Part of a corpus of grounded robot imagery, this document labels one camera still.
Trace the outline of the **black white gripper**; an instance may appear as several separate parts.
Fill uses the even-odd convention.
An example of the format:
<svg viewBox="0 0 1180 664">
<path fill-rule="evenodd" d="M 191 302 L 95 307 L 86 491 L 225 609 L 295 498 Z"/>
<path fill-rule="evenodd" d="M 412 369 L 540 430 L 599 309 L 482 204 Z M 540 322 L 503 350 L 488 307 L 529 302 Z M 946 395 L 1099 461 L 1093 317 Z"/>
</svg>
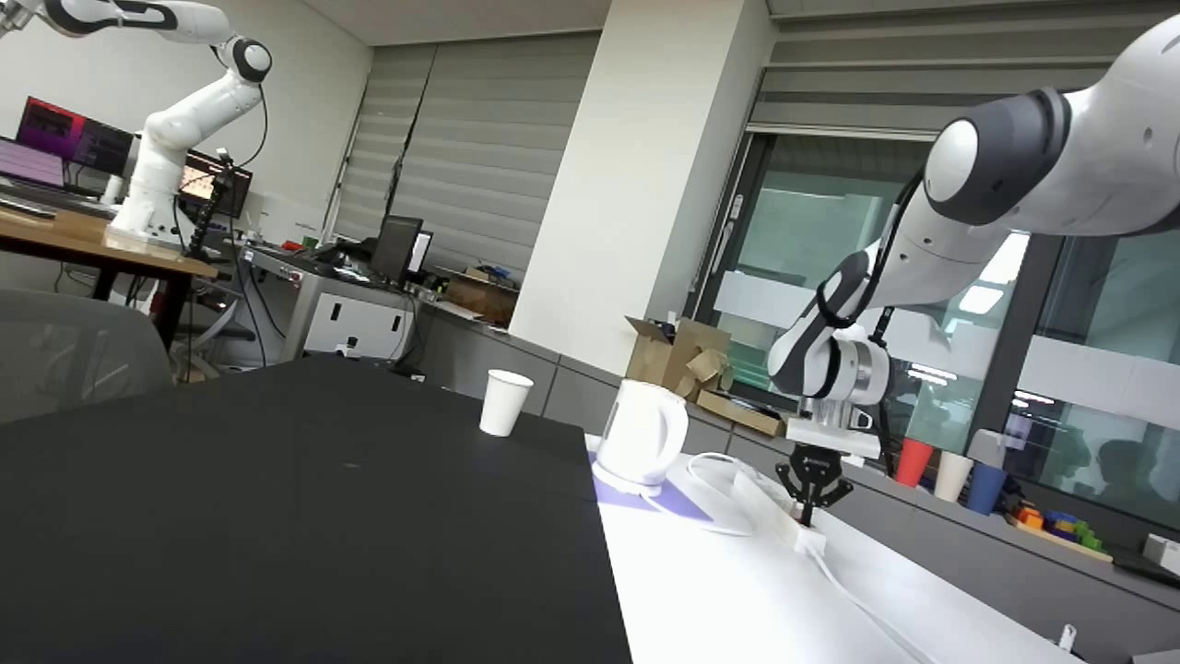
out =
<svg viewBox="0 0 1180 664">
<path fill-rule="evenodd" d="M 844 457 L 873 461 L 881 443 L 870 430 L 849 430 L 805 416 L 784 420 L 789 461 L 776 467 L 798 500 L 800 524 L 812 524 L 826 498 L 844 498 L 852 483 L 842 477 Z"/>
</svg>

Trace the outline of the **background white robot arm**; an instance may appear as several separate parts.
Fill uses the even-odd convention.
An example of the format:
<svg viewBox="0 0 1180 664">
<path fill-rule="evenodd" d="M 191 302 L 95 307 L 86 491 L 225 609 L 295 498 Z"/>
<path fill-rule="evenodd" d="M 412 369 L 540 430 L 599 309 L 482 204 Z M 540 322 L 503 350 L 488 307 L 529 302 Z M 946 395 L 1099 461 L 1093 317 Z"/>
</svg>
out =
<svg viewBox="0 0 1180 664">
<path fill-rule="evenodd" d="M 106 232 L 127 242 L 184 240 L 175 218 L 184 157 L 197 143 L 263 103 L 273 52 L 231 28 L 227 16 L 202 0 L 0 0 L 0 28 L 44 22 L 61 37 L 100 28 L 150 28 L 171 42 L 208 44 L 225 74 L 184 101 L 150 112 L 140 130 L 140 154 Z"/>
</svg>

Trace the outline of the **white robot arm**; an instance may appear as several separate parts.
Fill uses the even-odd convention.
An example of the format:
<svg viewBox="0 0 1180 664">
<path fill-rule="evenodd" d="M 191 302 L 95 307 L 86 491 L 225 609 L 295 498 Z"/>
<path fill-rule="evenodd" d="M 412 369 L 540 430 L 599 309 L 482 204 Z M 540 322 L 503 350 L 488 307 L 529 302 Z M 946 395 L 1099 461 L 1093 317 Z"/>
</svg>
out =
<svg viewBox="0 0 1180 664">
<path fill-rule="evenodd" d="M 889 350 L 867 309 L 967 290 L 1010 232 L 1148 235 L 1180 211 L 1180 18 L 1127 42 L 1085 88 L 1034 88 L 956 115 L 895 197 L 766 350 L 776 392 L 878 407 Z"/>
</svg>

